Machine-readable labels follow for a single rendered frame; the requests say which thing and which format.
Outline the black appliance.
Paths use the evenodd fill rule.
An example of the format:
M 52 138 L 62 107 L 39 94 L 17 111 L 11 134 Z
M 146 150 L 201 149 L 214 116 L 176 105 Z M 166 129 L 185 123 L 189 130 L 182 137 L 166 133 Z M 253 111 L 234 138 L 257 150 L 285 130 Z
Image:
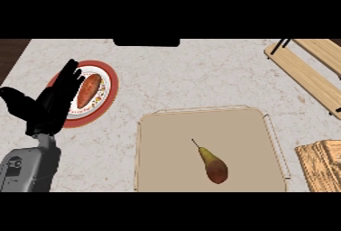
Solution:
M 142 47 L 177 47 L 180 45 L 179 39 L 114 39 L 114 43 L 117 46 L 142 46 Z

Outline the green and brown pear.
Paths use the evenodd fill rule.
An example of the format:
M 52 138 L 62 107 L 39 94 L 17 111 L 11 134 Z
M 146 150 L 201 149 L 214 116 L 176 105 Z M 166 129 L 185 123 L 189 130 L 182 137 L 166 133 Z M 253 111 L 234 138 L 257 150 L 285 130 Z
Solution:
M 213 183 L 222 184 L 228 180 L 228 166 L 211 151 L 198 145 L 197 141 L 194 141 L 194 144 L 198 147 L 198 153 L 201 160 L 204 161 L 208 179 Z

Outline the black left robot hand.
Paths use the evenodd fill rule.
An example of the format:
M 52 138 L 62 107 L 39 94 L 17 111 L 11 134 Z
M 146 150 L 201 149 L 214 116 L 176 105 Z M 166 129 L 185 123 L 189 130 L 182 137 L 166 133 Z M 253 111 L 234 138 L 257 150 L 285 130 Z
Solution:
M 8 104 L 8 112 L 27 122 L 25 134 L 55 135 L 70 113 L 71 102 L 84 81 L 79 62 L 70 59 L 58 75 L 55 83 L 33 99 L 11 87 L 0 87 L 0 98 Z

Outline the beige tray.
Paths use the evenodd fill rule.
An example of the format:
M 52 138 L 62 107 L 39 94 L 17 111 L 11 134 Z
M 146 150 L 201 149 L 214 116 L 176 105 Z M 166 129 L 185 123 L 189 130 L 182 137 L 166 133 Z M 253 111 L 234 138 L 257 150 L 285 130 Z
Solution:
M 160 110 L 138 123 L 135 190 L 284 192 L 291 179 L 269 114 L 248 106 Z M 225 162 L 210 180 L 200 156 Z

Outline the orange sweet potato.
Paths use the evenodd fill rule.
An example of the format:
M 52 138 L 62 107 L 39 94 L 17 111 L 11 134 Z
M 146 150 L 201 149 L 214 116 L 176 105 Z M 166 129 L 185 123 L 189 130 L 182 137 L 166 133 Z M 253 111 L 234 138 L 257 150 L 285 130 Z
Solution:
M 83 82 L 77 95 L 77 108 L 81 109 L 93 99 L 102 83 L 102 76 L 92 74 Z

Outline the red and white patterned plate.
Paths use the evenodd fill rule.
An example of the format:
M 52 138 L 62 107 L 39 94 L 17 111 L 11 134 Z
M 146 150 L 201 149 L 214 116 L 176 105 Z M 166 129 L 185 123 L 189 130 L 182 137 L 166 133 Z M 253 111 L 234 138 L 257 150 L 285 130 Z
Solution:
M 117 98 L 118 77 L 114 68 L 98 60 L 80 61 L 79 68 L 86 78 L 99 74 L 102 82 L 96 94 L 83 108 L 77 107 L 77 99 L 74 99 L 64 123 L 65 128 L 76 128 L 92 123 L 108 111 Z

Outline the wooden tiered shelf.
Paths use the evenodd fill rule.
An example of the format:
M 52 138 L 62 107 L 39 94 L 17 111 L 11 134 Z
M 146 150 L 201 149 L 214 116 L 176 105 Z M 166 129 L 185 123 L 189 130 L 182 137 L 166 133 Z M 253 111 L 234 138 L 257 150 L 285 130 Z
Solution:
M 341 89 L 287 48 L 290 41 L 296 42 L 340 78 L 341 47 L 329 39 L 281 39 L 265 49 L 266 57 L 319 101 L 329 115 L 341 120 Z

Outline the wooden slatted crate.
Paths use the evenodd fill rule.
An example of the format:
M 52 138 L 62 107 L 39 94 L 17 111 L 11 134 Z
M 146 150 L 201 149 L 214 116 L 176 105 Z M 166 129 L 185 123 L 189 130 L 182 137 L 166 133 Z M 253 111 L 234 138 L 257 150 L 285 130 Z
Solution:
M 309 190 L 341 192 L 341 140 L 322 140 L 294 148 Z

